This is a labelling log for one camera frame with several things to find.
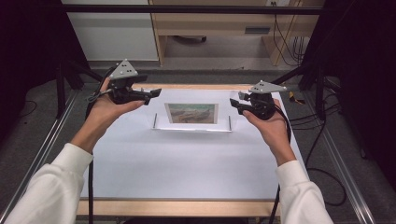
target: finger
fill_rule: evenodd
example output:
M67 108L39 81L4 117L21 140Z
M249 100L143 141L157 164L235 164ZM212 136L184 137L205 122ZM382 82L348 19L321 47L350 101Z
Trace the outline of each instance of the finger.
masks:
M243 114L244 114L245 118L247 118L247 121L249 121L253 125L256 125L261 120L248 110L244 110Z
M278 99L275 99L275 98L274 98L274 103L275 103L275 105L279 106L279 108L282 108L282 107L280 107L280 102L279 102Z
M120 112L122 114L136 110L140 106L142 106L145 102L144 101L132 101L123 105L120 105Z
M109 77L106 77L105 78L105 81L103 81L103 84L102 84L102 86L101 86L101 88L100 88L100 91L106 91L107 89L108 89L108 83L110 82L110 78Z

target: white tabletop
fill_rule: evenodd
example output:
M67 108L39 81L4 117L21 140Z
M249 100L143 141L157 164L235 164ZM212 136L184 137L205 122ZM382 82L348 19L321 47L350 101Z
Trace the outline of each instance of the white tabletop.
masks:
M281 102L278 92L272 94ZM231 107L230 97L235 95L236 91L165 89L149 105L121 116L94 149L94 197L273 200L278 185L274 156L259 131ZM162 113L165 103L219 104L219 118L230 116L232 131L152 129L153 116ZM294 135L291 147L302 162ZM88 197L87 183L83 198Z

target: photo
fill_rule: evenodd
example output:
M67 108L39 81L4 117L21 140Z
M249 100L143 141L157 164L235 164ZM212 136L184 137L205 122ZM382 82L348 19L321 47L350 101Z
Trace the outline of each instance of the photo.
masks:
M218 123L217 104L165 104L170 123Z

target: forearm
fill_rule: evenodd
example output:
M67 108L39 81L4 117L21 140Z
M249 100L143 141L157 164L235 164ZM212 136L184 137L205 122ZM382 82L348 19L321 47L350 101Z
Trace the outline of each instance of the forearm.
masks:
M6 223L74 223L83 174L91 161L92 155L66 144L52 164L32 177Z
M289 143L280 144L276 147L270 147L276 159L277 166L281 166L288 161L297 160Z
M106 129L93 127L93 125L86 122L76 133L70 143L92 154L94 146L105 132Z
M280 185L282 223L332 223L317 185L311 182L298 161L276 169Z

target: black curtain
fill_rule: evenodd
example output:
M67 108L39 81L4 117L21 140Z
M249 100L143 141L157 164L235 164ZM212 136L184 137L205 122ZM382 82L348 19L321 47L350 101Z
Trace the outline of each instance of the black curtain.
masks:
M344 17L321 16L304 60L320 61L325 76L340 79L340 103L362 151L396 190L396 1L326 1L344 9L352 2ZM316 54L342 17L325 50Z
M60 62L89 68L67 14L43 4L61 1L0 3L0 141L18 118L26 92L55 79Z

